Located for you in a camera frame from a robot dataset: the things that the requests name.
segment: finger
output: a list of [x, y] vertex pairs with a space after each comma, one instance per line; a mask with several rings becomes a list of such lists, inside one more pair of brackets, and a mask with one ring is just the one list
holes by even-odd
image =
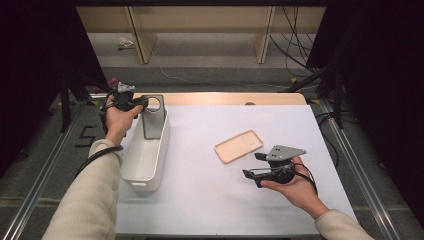
[[107, 103], [111, 103], [111, 102], [113, 102], [115, 100], [115, 98], [113, 97], [113, 96], [110, 96], [110, 97], [108, 97], [107, 99], [106, 99], [106, 104]]
[[303, 164], [303, 161], [299, 156], [296, 156], [296, 157], [293, 157], [293, 163]]

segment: wooden edge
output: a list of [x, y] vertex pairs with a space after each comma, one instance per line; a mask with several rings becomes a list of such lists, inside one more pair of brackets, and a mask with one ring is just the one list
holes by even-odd
[[135, 93], [134, 97], [155, 94], [163, 95], [166, 105], [306, 105], [300, 93]]

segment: white tabletop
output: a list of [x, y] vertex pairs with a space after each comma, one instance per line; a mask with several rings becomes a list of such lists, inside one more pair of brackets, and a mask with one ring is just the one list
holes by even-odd
[[[118, 235], [176, 237], [288, 237], [318, 234], [314, 220], [281, 194], [258, 189], [242, 169], [268, 167], [253, 153], [224, 164], [214, 146], [254, 130], [268, 153], [273, 145], [305, 149], [302, 159], [320, 198], [355, 218], [307, 105], [167, 106], [171, 126], [161, 186], [135, 192], [123, 180]], [[137, 121], [123, 141], [129, 145]]]

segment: wire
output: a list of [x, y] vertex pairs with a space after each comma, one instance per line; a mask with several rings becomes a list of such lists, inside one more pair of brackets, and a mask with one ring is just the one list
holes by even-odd
[[124, 148], [119, 145], [119, 146], [115, 146], [115, 147], [109, 147], [109, 148], [105, 148], [102, 149], [96, 153], [94, 153], [93, 155], [91, 155], [89, 158], [87, 158], [87, 160], [85, 160], [80, 168], [78, 169], [77, 173], [75, 174], [75, 178], [78, 177], [78, 175], [90, 164], [92, 163], [94, 160], [98, 159], [99, 157], [102, 157], [106, 154], [112, 153], [112, 152], [116, 152], [116, 151], [122, 151]]
[[[154, 60], [156, 61], [156, 62], [158, 62], [159, 63], [159, 66], [161, 65], [160, 64], [160, 61], [158, 60], [158, 58], [156, 57], [156, 54], [155, 54], [155, 52], [153, 51], [153, 49], [149, 46], [149, 44], [148, 44], [148, 42], [146, 41], [146, 39], [143, 37], [143, 36], [141, 36], [141, 38], [142, 38], [142, 40], [144, 41], [144, 43], [146, 44], [146, 46], [147, 46], [147, 48], [149, 49], [149, 51], [152, 53], [152, 56], [153, 57], [155, 57], [154, 58]], [[281, 49], [281, 47], [279, 47], [277, 44], [276, 44], [276, 46], [282, 51], [282, 52], [284, 52], [284, 50], [283, 49]], [[217, 86], [222, 86], [222, 85], [238, 85], [238, 86], [246, 86], [246, 87], [275, 87], [275, 88], [283, 88], [283, 89], [289, 89], [289, 88], [291, 88], [291, 86], [279, 86], [279, 85], [272, 85], [272, 84], [243, 84], [243, 83], [213, 83], [213, 82], [195, 82], [195, 81], [189, 81], [189, 80], [186, 80], [186, 79], [183, 79], [183, 78], [180, 78], [180, 77], [173, 77], [173, 76], [169, 76], [167, 73], [165, 73], [165, 71], [163, 70], [163, 67], [160, 67], [160, 70], [161, 70], [161, 72], [162, 72], [162, 74], [166, 77], [166, 78], [168, 78], [168, 79], [174, 79], [174, 80], [179, 80], [179, 81], [182, 81], [182, 82], [185, 82], [185, 83], [190, 83], [190, 84], [209, 84], [209, 85], [217, 85]], [[294, 74], [294, 73], [292, 73], [292, 72], [290, 72], [291, 74], [293, 74], [294, 76], [298, 76], [298, 77], [307, 77], [307, 76], [299, 76], [299, 75], [296, 75], [296, 74]], [[312, 87], [307, 87], [307, 88], [302, 88], [302, 89], [310, 89], [310, 88], [314, 88], [314, 87], [316, 87], [316, 86], [312, 86]]]
[[[297, 17], [298, 17], [298, 14], [299, 14], [299, 7], [298, 7], [298, 6], [296, 6], [296, 7], [294, 7], [294, 8], [293, 8], [293, 11], [294, 11], [294, 12], [293, 12], [293, 19], [294, 19], [294, 24], [293, 24], [293, 25], [292, 25], [292, 23], [291, 23], [291, 21], [290, 21], [290, 19], [289, 19], [288, 15], [287, 15], [287, 12], [286, 12], [285, 8], [283, 7], [282, 9], [283, 9], [284, 15], [286, 16], [286, 19], [287, 19], [287, 21], [288, 21], [288, 23], [289, 23], [289, 26], [290, 26], [290, 28], [291, 28], [291, 30], [292, 30], [292, 36], [291, 36], [290, 40], [286, 39], [286, 37], [282, 34], [282, 35], [283, 35], [283, 37], [284, 37], [286, 40], [288, 40], [288, 41], [289, 41], [289, 46], [290, 46], [290, 43], [292, 43], [291, 39], [293, 39], [293, 36], [295, 36], [298, 44], [294, 44], [294, 45], [296, 45], [296, 46], [298, 46], [298, 47], [299, 47], [299, 52], [300, 52], [300, 55], [301, 55], [301, 56], [302, 56], [302, 58], [303, 58], [303, 61], [305, 61], [305, 65], [306, 65], [306, 62], [307, 62], [307, 61], [306, 61], [306, 59], [305, 59], [305, 57], [304, 57], [303, 53], [304, 53], [304, 54], [305, 54], [305, 56], [308, 58], [308, 61], [309, 61], [312, 65], [314, 65], [314, 64], [312, 63], [312, 61], [309, 59], [309, 54], [306, 52], [306, 50], [311, 50], [311, 49], [308, 49], [308, 48], [304, 47], [304, 46], [303, 46], [303, 44], [302, 44], [302, 42], [301, 42], [301, 41], [300, 41], [300, 39], [299, 39], [299, 36], [298, 36], [298, 32], [297, 32]], [[314, 42], [312, 41], [311, 37], [310, 37], [308, 34], [306, 34], [306, 36], [309, 38], [309, 41], [311, 41], [311, 43], [313, 44]]]
[[332, 117], [334, 117], [334, 112], [329, 112], [329, 113], [322, 113], [322, 114], [319, 114], [319, 115], [317, 115], [317, 116], [315, 116], [315, 118], [318, 118], [318, 117], [320, 117], [320, 116], [325, 116], [323, 119], [321, 119], [321, 121], [319, 122], [319, 124], [318, 124], [318, 128], [319, 128], [319, 130], [321, 131], [321, 134], [322, 134], [322, 136], [324, 137], [324, 139], [327, 141], [327, 143], [328, 144], [330, 144], [330, 146], [333, 148], [333, 150], [334, 150], [334, 153], [336, 154], [336, 162], [334, 163], [334, 167], [335, 168], [337, 168], [338, 166], [339, 166], [339, 161], [340, 161], [340, 156], [339, 156], [339, 153], [338, 153], [338, 151], [337, 151], [337, 149], [336, 149], [336, 147], [331, 143], [331, 141], [327, 138], [327, 136], [322, 132], [322, 128], [321, 128], [321, 126], [322, 126], [322, 124], [326, 121], [326, 120], [328, 120], [328, 119], [331, 119]]
[[295, 165], [295, 166], [302, 166], [302, 167], [304, 167], [304, 168], [308, 171], [308, 173], [309, 173], [309, 175], [310, 175], [311, 177], [308, 177], [308, 176], [306, 176], [306, 175], [304, 175], [304, 174], [302, 174], [302, 173], [300, 173], [300, 172], [297, 172], [297, 171], [291, 171], [291, 170], [287, 170], [287, 171], [288, 171], [288, 172], [292, 172], [292, 173], [296, 174], [297, 176], [300, 176], [300, 177], [302, 177], [302, 178], [306, 179], [309, 183], [311, 183], [311, 184], [312, 184], [312, 187], [314, 188], [315, 192], [316, 192], [316, 193], [317, 193], [317, 195], [318, 195], [317, 185], [316, 185], [316, 183], [315, 183], [314, 176], [312, 176], [312, 172], [309, 170], [309, 168], [307, 168], [304, 164], [301, 164], [301, 163], [294, 163], [293, 165]]
[[314, 73], [314, 71], [312, 71], [311, 69], [309, 69], [308, 67], [306, 67], [306, 65], [305, 64], [303, 64], [303, 63], [301, 63], [301, 62], [299, 62], [298, 60], [296, 60], [294, 57], [292, 57], [290, 54], [288, 54], [288, 52], [287, 51], [284, 51], [275, 41], [274, 41], [274, 39], [272, 38], [272, 36], [269, 36], [270, 37], [270, 39], [271, 39], [271, 41], [274, 43], [274, 45], [278, 48], [278, 50], [280, 50], [284, 55], [286, 55], [286, 57], [288, 57], [288, 58], [290, 58], [291, 60], [293, 60], [294, 62], [296, 62], [297, 64], [299, 64], [300, 66], [302, 66], [302, 67], [304, 67], [306, 70], [309, 70], [310, 72], [312, 72], [312, 73]]
[[291, 45], [294, 45], [294, 46], [296, 46], [296, 47], [301, 47], [301, 48], [306, 49], [306, 50], [309, 50], [309, 51], [311, 50], [310, 48], [307, 48], [307, 47], [304, 47], [304, 46], [298, 45], [298, 44], [296, 44], [296, 43], [294, 43], [294, 42], [290, 41], [290, 39], [288, 39], [286, 36], [284, 36], [284, 34], [281, 34], [281, 36], [283, 36], [283, 38], [284, 38], [287, 42], [289, 42]]

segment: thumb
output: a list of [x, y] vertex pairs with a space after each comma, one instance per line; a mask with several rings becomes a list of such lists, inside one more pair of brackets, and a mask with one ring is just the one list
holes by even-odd
[[141, 111], [143, 110], [143, 106], [137, 105], [135, 106], [133, 109], [131, 109], [129, 112], [133, 115], [136, 116], [137, 114], [141, 113]]
[[269, 181], [269, 180], [262, 180], [261, 181], [261, 186], [264, 188], [268, 188], [274, 191], [279, 191], [279, 188], [281, 187], [281, 184], [278, 184], [274, 181]]

